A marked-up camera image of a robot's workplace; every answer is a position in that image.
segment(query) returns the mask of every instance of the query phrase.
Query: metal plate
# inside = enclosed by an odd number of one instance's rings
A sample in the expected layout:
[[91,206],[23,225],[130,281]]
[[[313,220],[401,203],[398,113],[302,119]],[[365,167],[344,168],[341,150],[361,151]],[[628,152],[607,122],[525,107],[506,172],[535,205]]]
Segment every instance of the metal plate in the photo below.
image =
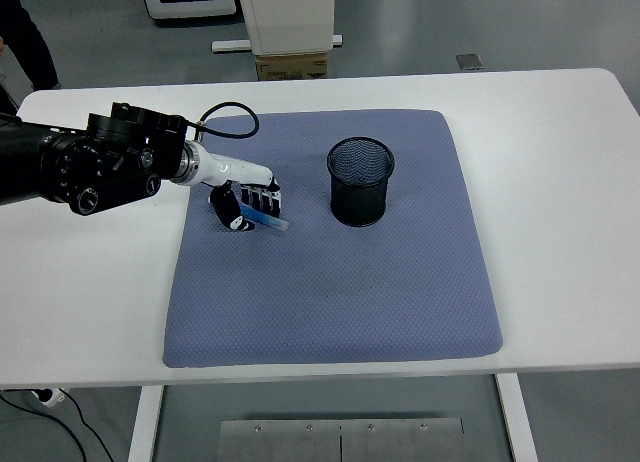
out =
[[223,421],[218,462],[340,462],[339,420]]
[[460,419],[342,421],[342,462],[467,460]]
[[464,462],[462,422],[438,419],[223,421],[218,462]]

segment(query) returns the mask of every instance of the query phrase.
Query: power strip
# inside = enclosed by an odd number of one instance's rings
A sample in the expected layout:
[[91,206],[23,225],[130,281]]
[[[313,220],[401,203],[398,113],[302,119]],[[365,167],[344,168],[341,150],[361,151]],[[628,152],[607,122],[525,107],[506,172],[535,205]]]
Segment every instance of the power strip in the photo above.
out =
[[36,396],[42,405],[49,408],[65,399],[65,395],[60,389],[34,389],[31,393]]

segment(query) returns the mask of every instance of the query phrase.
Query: robotic arm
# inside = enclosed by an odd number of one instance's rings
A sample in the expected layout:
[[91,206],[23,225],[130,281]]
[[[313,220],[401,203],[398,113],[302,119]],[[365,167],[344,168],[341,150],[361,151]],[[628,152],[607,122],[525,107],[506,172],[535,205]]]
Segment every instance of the robotic arm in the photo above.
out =
[[[227,136],[257,132],[257,117],[249,112],[255,129]],[[202,182],[213,187],[210,201],[221,222],[232,230],[250,230],[253,224],[243,217],[231,190],[231,183],[239,182],[244,203],[278,217],[280,187],[272,172],[208,153],[186,140],[189,126],[199,134],[209,130],[178,115],[115,103],[110,117],[90,114],[85,131],[0,115],[0,205],[41,196],[90,215],[151,197],[163,179],[180,185]]]

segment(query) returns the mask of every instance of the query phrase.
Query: white table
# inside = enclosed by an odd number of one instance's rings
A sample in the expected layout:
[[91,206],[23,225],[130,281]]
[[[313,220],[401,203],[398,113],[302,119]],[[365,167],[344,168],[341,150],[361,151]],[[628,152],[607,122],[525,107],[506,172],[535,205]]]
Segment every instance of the white table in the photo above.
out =
[[197,120],[225,100],[257,113],[442,112],[503,348],[461,360],[167,368],[164,324],[188,196],[167,182],[156,197],[90,217],[41,199],[0,207],[0,387],[640,366],[640,117],[609,72],[63,90],[32,94],[20,115],[84,128],[89,112],[106,115],[118,101]]

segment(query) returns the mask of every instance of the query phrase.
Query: screw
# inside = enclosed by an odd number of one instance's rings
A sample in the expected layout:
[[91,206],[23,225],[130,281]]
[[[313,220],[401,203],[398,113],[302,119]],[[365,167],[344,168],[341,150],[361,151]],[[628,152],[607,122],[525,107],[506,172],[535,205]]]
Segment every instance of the screw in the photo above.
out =
[[82,215],[89,215],[98,205],[98,193],[92,188],[84,189],[78,196],[78,210]]
[[152,174],[147,179],[147,193],[149,195],[155,195],[160,189],[160,178],[156,174]]
[[140,155],[140,165],[143,169],[148,169],[152,164],[153,154],[150,151],[145,150],[144,152],[142,152],[142,155]]

